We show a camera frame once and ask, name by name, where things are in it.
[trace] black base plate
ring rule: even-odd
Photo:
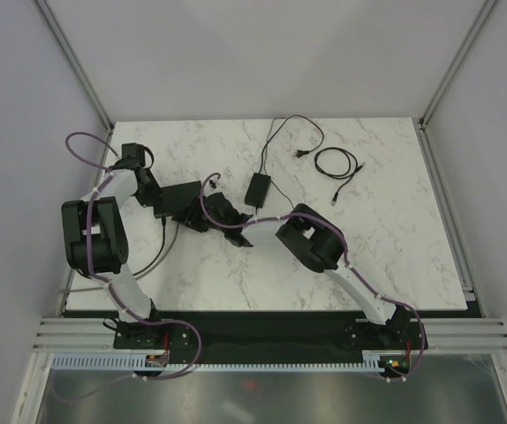
[[[387,349],[373,324],[342,312],[162,312],[165,320],[190,322],[202,337],[201,364],[310,364],[359,363],[361,351]],[[188,363],[198,347],[196,336],[185,326],[159,328],[138,323],[119,329],[115,349],[162,349],[170,333],[170,362]],[[132,332],[135,336],[127,337]],[[411,322],[400,344],[388,350],[420,348],[418,323]]]

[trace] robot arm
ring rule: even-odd
[[[377,299],[345,267],[341,261],[344,248],[337,235],[324,225],[293,217],[284,223],[252,225],[244,230],[218,228],[206,219],[201,210],[198,198],[201,183],[197,181],[161,188],[151,171],[145,168],[145,148],[138,144],[123,145],[122,159],[112,169],[113,179],[94,200],[91,227],[93,264],[95,273],[110,281],[122,303],[142,319],[154,319],[156,311],[152,300],[143,293],[127,265],[128,243],[119,210],[131,196],[135,196],[143,207],[153,206],[158,218],[171,216],[174,221],[199,232],[210,228],[222,231],[235,246],[262,246],[277,236],[304,266],[328,275],[346,290],[373,324],[389,324],[399,311],[394,305]],[[68,201],[62,206],[67,261],[84,276],[88,275],[87,204],[92,195]],[[209,195],[205,204],[209,214],[219,223],[233,225],[252,219],[252,216],[239,213],[222,193]],[[299,204],[293,212],[325,221],[304,204]],[[114,298],[112,301],[118,308],[121,321],[135,321]]]

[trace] black cable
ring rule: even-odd
[[[333,174],[332,172],[325,171],[319,164],[318,164],[318,158],[320,155],[324,152],[329,151],[336,151],[343,154],[346,159],[348,160],[348,169],[346,172],[342,172],[341,174]],[[356,156],[354,156],[351,152],[346,150],[345,148],[324,148],[323,150],[319,151],[316,155],[314,155],[314,167],[316,170],[318,170],[321,174],[326,175],[327,177],[333,178],[333,179],[345,179],[345,182],[338,187],[336,192],[334,193],[334,197],[332,198],[332,204],[335,205],[336,201],[338,200],[338,195],[340,193],[340,190],[342,190],[345,185],[347,185],[350,181],[352,181],[352,178],[354,175],[356,175],[361,168],[363,168],[364,163],[358,164],[358,159]]]
[[[163,249],[165,248],[165,225],[167,224],[167,219],[162,218],[162,227],[163,227],[163,235],[162,235],[162,246],[159,248],[159,252],[157,252],[157,255],[154,259],[151,260],[151,262],[146,265],[143,269],[140,269],[137,272],[133,273],[133,276],[138,276],[139,274],[143,274],[148,269],[154,266],[154,262],[159,259],[159,257],[162,255]]]
[[[308,121],[312,125],[314,125],[314,128],[316,128],[319,131],[319,133],[321,134],[321,141],[320,141],[320,143],[318,143],[318,145],[315,148],[312,148],[310,150],[297,150],[297,152],[295,153],[296,157],[302,157],[304,155],[308,155],[309,153],[313,153],[324,142],[324,131],[321,129],[321,127],[318,126],[313,120],[309,119],[308,117],[304,117],[302,115],[290,115],[289,117],[287,117],[283,121],[283,123],[281,124],[281,126],[279,126],[279,128],[277,128],[276,131],[273,132],[273,134],[271,134],[271,132],[273,131],[273,124],[275,123],[275,121],[277,121],[278,119],[282,119],[282,118],[278,118],[277,117],[277,118],[273,119],[273,121],[271,122],[271,127],[269,128],[268,138],[267,138],[267,140],[265,142],[265,146],[263,146],[263,149],[261,150],[261,164],[260,164],[260,170],[258,171],[258,173],[261,173],[261,171],[263,170],[265,172],[265,174],[267,175],[267,170],[265,169],[265,163],[268,160],[268,146],[269,146],[269,143],[275,138],[275,136],[281,131],[281,129],[284,127],[284,125],[287,124],[287,122],[289,121],[289,119],[291,119],[292,117],[300,117],[302,119],[305,119],[306,121]]]
[[[79,274],[80,276],[82,276],[83,278],[86,278],[86,279],[89,279],[89,280],[91,279],[91,276],[89,276],[89,275],[85,274],[85,273],[84,273],[83,271],[81,271],[80,269],[75,269],[75,272],[76,272],[77,274]]]
[[[167,250],[162,255],[162,257],[159,258],[154,263],[154,265],[150,269],[148,269],[146,272],[144,272],[143,274],[139,274],[138,276],[136,276],[136,280],[140,280],[141,278],[143,278],[144,276],[146,276],[147,274],[149,274],[151,271],[153,271],[154,269],[156,269],[157,267],[159,267],[159,265],[161,265],[161,263],[165,260],[165,258],[167,257],[167,255],[169,254],[169,252],[171,251],[171,249],[173,248],[173,246],[175,246],[175,242],[177,241],[177,235],[179,234],[179,227],[180,227],[179,224],[177,224],[175,226],[175,234],[173,235],[173,240],[171,241],[171,243],[167,247]]]
[[[285,198],[285,199],[287,199],[287,200],[289,201],[289,203],[291,204],[291,210],[295,209],[295,205],[293,205],[292,200],[289,198],[289,196],[288,196],[288,195],[286,195],[285,193],[283,193],[279,187],[277,187],[277,184],[275,184],[275,181],[273,181],[273,179],[271,180],[271,184],[272,184],[273,186],[275,186],[275,188],[277,189],[277,191],[278,191],[280,194],[282,194],[282,195],[284,196],[284,198]]]
[[[145,168],[146,170],[149,170],[151,169],[152,166],[154,166],[154,163],[155,163],[155,156],[154,154],[151,152],[151,150],[149,149],[148,146],[144,146],[144,152],[146,152],[149,157],[151,157],[151,164],[149,164],[149,166],[147,168]]]
[[[115,327],[112,327],[110,324],[108,324],[106,322],[106,320],[111,320],[112,322],[114,322],[116,324]],[[116,318],[104,318],[104,321],[102,321],[102,325],[104,327],[106,327],[107,329],[111,329],[112,331],[114,331],[115,333],[117,332],[118,330],[118,320]]]

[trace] black mounting plate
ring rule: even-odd
[[[161,314],[166,320],[185,320],[197,328],[203,342],[201,364],[360,363],[364,350],[404,351],[407,339],[417,350],[421,341],[418,323],[411,322],[400,344],[386,348],[374,336],[376,326],[354,318],[350,312],[173,311]],[[188,363],[196,353],[196,336],[185,326],[124,325],[146,333],[126,337],[117,332],[115,349],[162,349],[168,331],[169,340],[176,342],[170,344],[170,363]]]
[[[200,192],[200,181],[165,186],[160,201],[154,204],[154,216],[159,219],[184,212]]]

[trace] electrical cord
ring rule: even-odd
[[[411,357],[412,347],[411,342],[409,340],[406,340],[406,354],[403,358],[403,361],[408,360]]]
[[[162,255],[163,248],[165,247],[165,232],[166,232],[165,225],[167,225],[167,219],[165,219],[165,217],[163,217],[162,218],[162,227],[163,227],[162,245],[159,248],[159,252],[157,252],[157,255],[154,257],[154,259],[151,260],[151,262],[148,265],[146,265],[144,268],[140,269],[139,271],[134,272],[133,276],[138,276],[140,274],[145,273],[148,269],[150,269],[154,265],[155,261],[157,261],[159,259],[159,257]]]
[[[281,189],[277,186],[276,182],[273,179],[271,180],[271,184],[273,186],[275,186],[275,188],[277,189],[277,191],[280,194],[282,194],[285,199],[287,199],[289,201],[289,203],[291,204],[291,209],[295,209],[295,205],[293,205],[291,198],[281,191]]]
[[[324,170],[322,168],[322,166],[318,163],[318,159],[320,158],[321,154],[324,152],[340,152],[348,160],[348,169],[345,172],[342,172],[341,174],[334,174],[332,172],[327,172],[326,170]],[[363,168],[363,165],[365,165],[365,163],[358,164],[358,158],[356,156],[354,156],[352,152],[349,152],[345,148],[336,148],[336,147],[324,148],[324,149],[320,150],[318,153],[316,153],[316,155],[314,155],[314,167],[322,175],[325,175],[325,176],[327,176],[329,178],[333,178],[333,179],[340,179],[340,180],[345,179],[345,182],[341,186],[339,186],[337,188],[336,192],[334,193],[334,197],[332,197],[332,205],[336,205],[336,201],[338,200],[338,195],[340,194],[340,190],[342,190],[342,188],[344,188],[350,181],[352,181],[353,176],[361,171],[361,169]]]
[[[274,123],[278,119],[282,119],[282,118],[276,117],[271,122],[271,127],[269,128],[268,138],[267,138],[267,140],[265,142],[265,146],[263,146],[263,149],[261,150],[261,164],[260,164],[260,170],[258,171],[258,173],[261,174],[261,171],[263,170],[265,172],[265,174],[268,175],[267,170],[265,168],[265,164],[266,164],[266,162],[268,160],[268,147],[269,147],[269,143],[275,138],[276,135],[279,134],[279,132],[285,126],[285,124],[287,124],[287,122],[289,122],[289,119],[291,119],[293,117],[300,117],[300,118],[305,119],[306,121],[310,122],[314,126],[314,128],[316,128],[318,130],[318,132],[321,134],[321,140],[320,140],[320,142],[318,143],[318,145],[316,147],[311,148],[310,150],[297,150],[297,152],[295,153],[296,157],[302,157],[304,155],[308,155],[310,153],[313,153],[315,150],[318,150],[318,148],[320,148],[320,146],[324,142],[324,131],[321,129],[321,127],[318,126],[312,119],[309,119],[308,117],[304,117],[302,115],[290,115],[289,117],[285,118],[285,120],[283,121],[283,123],[281,124],[281,126],[279,126],[279,128],[277,128],[276,131],[273,132],[273,134],[271,134],[271,132],[273,131],[273,125],[274,125]]]
[[[165,260],[165,258],[167,257],[167,255],[169,254],[169,252],[171,251],[171,249],[173,248],[173,246],[175,246],[175,241],[177,240],[177,235],[178,234],[179,234],[179,224],[177,224],[177,226],[175,227],[175,234],[173,235],[173,240],[171,241],[171,243],[167,247],[167,250],[165,251],[165,253],[163,254],[163,256],[161,258],[159,258],[159,261],[156,261],[147,271],[139,274],[136,277],[136,280],[140,280],[141,278],[143,278],[144,276],[146,276],[147,274],[149,274],[151,271],[153,271],[154,269],[156,269]]]
[[[90,166],[92,166],[92,167],[94,167],[94,168],[96,168],[98,170],[110,170],[110,168],[108,168],[108,167],[106,167],[104,165],[100,165],[99,163],[88,161],[84,157],[82,157],[80,155],[77,155],[77,152],[75,152],[72,149],[71,145],[69,144],[70,140],[73,137],[75,137],[76,135],[85,135],[87,137],[90,137],[92,139],[95,139],[95,140],[101,142],[106,149],[110,150],[114,155],[116,155],[116,157],[118,157],[117,151],[109,144],[109,142],[104,141],[99,136],[91,134],[90,132],[83,132],[83,131],[72,132],[71,134],[67,135],[67,137],[65,137],[65,146],[67,147],[67,150],[69,150],[69,153],[71,153],[73,156],[75,156],[81,162],[86,163],[87,165],[90,165]]]
[[[424,351],[426,349],[426,331],[424,329],[424,323],[422,322],[421,318],[420,318],[420,315],[418,313],[418,311],[410,306],[409,304],[407,303],[404,303],[400,300],[394,300],[394,299],[391,299],[391,298],[388,298],[387,296],[383,296],[381,295],[367,280],[365,277],[363,277],[359,272],[358,270],[350,263],[350,260],[348,259],[348,242],[347,240],[345,239],[344,237],[344,234],[335,226],[333,225],[332,223],[329,223],[328,221],[326,220],[323,220],[321,218],[318,218],[316,216],[311,216],[311,215],[308,215],[308,214],[304,214],[304,213],[301,213],[301,212],[290,212],[284,216],[272,216],[272,217],[265,217],[265,218],[257,218],[253,221],[248,221],[246,223],[240,223],[240,224],[235,224],[235,225],[227,225],[225,223],[219,223],[217,222],[216,219],[214,219],[209,213],[208,213],[208,210],[205,206],[205,202],[204,202],[204,191],[205,191],[205,187],[207,186],[208,182],[212,179],[212,178],[217,178],[219,179],[221,177],[221,174],[220,172],[214,172],[212,174],[210,174],[202,183],[201,185],[201,191],[199,192],[199,201],[201,203],[201,209],[202,209],[202,213],[204,214],[204,216],[211,222],[213,223],[214,225],[216,225],[217,227],[219,228],[224,228],[226,230],[237,230],[237,229],[244,229],[244,228],[247,228],[247,227],[250,227],[252,225],[257,225],[259,223],[268,223],[268,222],[275,222],[275,221],[286,221],[287,219],[289,218],[293,218],[293,217],[299,217],[299,218],[303,218],[303,219],[306,219],[308,221],[313,221],[315,223],[318,223],[320,225],[323,225],[325,226],[326,228],[328,228],[329,230],[331,230],[337,237],[338,237],[338,240],[342,243],[342,246],[344,247],[344,253],[343,253],[343,257],[344,257],[344,263],[345,263],[345,266],[359,279],[359,281],[375,296],[376,299],[379,299],[379,300],[382,300],[384,302],[387,302],[387,303],[390,303],[391,305],[395,305],[395,306],[399,306],[399,307],[404,307],[405,309],[408,309],[409,311],[412,312],[412,314],[414,315],[414,317],[416,318],[417,320],[417,323],[419,324],[419,328],[420,328],[420,351],[419,351],[419,356],[414,364],[414,367],[412,367],[409,372],[406,374],[406,376],[401,376],[401,377],[397,377],[397,378],[387,378],[385,379],[387,382],[405,382],[407,377],[410,377],[411,375],[413,375],[416,370],[419,368],[420,364],[422,363],[422,358],[424,356]]]
[[[281,131],[281,129],[287,123],[287,121],[289,121],[289,119],[291,119],[292,117],[300,117],[302,119],[305,119],[306,121],[310,122],[314,126],[314,128],[316,128],[318,130],[318,132],[321,134],[321,141],[318,143],[318,145],[315,148],[312,148],[310,150],[297,150],[297,152],[295,153],[295,157],[300,158],[300,157],[303,157],[304,155],[308,155],[310,153],[313,153],[314,151],[318,150],[321,147],[322,143],[324,142],[324,131],[321,129],[320,126],[318,126],[314,121],[312,121],[308,117],[304,117],[302,115],[291,115],[283,121],[281,126],[279,126],[279,128],[277,128],[275,132],[273,132],[273,126],[274,126],[275,122],[278,119],[282,119],[282,118],[276,117],[275,119],[273,119],[271,121],[271,126],[269,127],[268,136],[267,136],[265,145],[263,146],[263,150],[261,151],[261,165],[260,165],[259,173],[264,172],[265,175],[268,175],[266,165],[267,165],[267,159],[268,159],[269,143],[275,138],[275,136],[279,133],[279,131]],[[324,170],[322,168],[322,166],[318,163],[320,155],[324,152],[329,152],[329,151],[340,152],[342,155],[344,155],[346,157],[346,159],[348,160],[348,169],[345,172],[342,172],[340,174],[328,172],[328,171]],[[359,164],[356,156],[353,155],[352,152],[346,150],[345,148],[337,148],[337,147],[324,148],[324,149],[318,151],[316,153],[316,155],[314,155],[314,167],[316,168],[316,170],[318,172],[320,172],[322,175],[325,175],[329,178],[333,178],[333,179],[337,179],[337,180],[345,180],[345,182],[341,186],[339,186],[337,188],[336,192],[334,193],[334,196],[332,197],[332,205],[336,205],[338,196],[340,194],[340,190],[342,190],[350,181],[352,181],[355,174],[357,174],[363,168],[364,165],[365,165],[365,163]],[[283,193],[283,191],[281,191],[279,189],[279,187],[275,184],[273,179],[271,180],[271,182],[276,187],[276,189],[279,191],[279,193],[282,194],[285,198],[287,198],[287,200],[292,204],[292,201],[289,198],[289,196],[287,196],[285,193]]]

